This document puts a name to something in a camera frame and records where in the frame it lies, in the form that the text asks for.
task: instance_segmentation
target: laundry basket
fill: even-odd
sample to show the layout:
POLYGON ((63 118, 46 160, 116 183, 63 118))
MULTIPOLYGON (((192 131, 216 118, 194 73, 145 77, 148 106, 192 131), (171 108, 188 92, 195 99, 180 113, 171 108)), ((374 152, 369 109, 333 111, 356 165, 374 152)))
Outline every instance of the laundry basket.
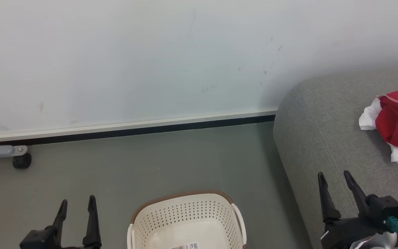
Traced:
POLYGON ((128 249, 246 249, 244 220, 220 191, 161 197, 139 207, 127 233, 128 249))

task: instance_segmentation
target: gray floor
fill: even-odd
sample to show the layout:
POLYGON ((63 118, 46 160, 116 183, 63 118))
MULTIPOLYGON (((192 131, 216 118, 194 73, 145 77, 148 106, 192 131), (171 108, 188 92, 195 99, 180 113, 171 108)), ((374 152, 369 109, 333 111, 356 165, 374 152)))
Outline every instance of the gray floor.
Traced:
POLYGON ((167 194, 218 189, 245 219, 248 247, 311 248, 274 144, 273 122, 36 145, 16 170, 0 159, 0 248, 51 225, 68 199, 62 245, 81 246, 90 194, 103 248, 125 249, 134 210, 167 194))

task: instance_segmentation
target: caster wheel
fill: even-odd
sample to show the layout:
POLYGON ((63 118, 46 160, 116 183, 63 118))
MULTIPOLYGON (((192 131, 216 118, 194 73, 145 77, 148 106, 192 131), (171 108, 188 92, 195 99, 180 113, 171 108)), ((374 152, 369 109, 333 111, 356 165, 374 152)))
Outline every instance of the caster wheel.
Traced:
POLYGON ((26 169, 32 163, 32 156, 29 153, 26 153, 22 156, 14 156, 13 157, 13 167, 15 169, 26 169))

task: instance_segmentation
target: gray fabric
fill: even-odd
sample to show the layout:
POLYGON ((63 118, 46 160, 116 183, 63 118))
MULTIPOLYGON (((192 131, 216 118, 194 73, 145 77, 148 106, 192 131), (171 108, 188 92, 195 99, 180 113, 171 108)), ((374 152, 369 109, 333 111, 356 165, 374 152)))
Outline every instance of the gray fabric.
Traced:
POLYGON ((398 200, 398 165, 377 131, 361 131, 358 119, 378 94, 398 90, 398 69, 338 74, 295 87, 276 114, 274 139, 303 216, 311 244, 322 248, 324 230, 317 173, 322 171, 343 218, 357 216, 343 171, 365 194, 398 200))

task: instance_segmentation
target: black baseboard strip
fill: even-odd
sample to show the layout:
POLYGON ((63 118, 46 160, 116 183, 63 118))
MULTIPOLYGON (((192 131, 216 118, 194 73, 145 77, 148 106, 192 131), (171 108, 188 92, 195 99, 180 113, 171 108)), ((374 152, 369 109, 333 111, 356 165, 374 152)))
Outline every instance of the black baseboard strip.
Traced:
POLYGON ((247 123, 263 123, 268 121, 274 121, 275 115, 251 117, 251 118, 235 118, 226 120, 216 120, 216 121, 206 121, 198 123, 183 123, 174 124, 170 126, 156 126, 148 128, 138 128, 138 129, 128 129, 110 132, 95 132, 95 133, 84 133, 76 135, 66 135, 58 137, 42 137, 33 138, 25 140, 14 140, 7 142, 0 142, 0 145, 43 145, 43 144, 53 144, 61 142, 79 141, 79 140, 89 140, 107 137, 124 137, 140 134, 150 134, 150 133, 160 133, 160 132, 172 132, 172 131, 183 131, 191 129, 204 129, 220 126, 238 126, 247 123))

